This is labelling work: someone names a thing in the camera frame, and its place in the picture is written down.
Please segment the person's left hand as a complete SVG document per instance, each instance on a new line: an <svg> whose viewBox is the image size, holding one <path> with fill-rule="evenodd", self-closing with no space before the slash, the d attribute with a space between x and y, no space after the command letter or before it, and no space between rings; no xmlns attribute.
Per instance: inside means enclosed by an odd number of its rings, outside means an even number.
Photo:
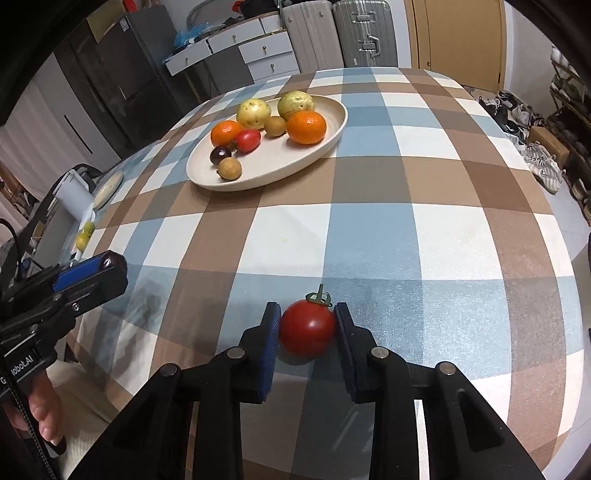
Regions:
<svg viewBox="0 0 591 480"><path fill-rule="evenodd" d="M63 438L63 408L45 371L33 379L28 405L43 439L57 446Z"/></svg>

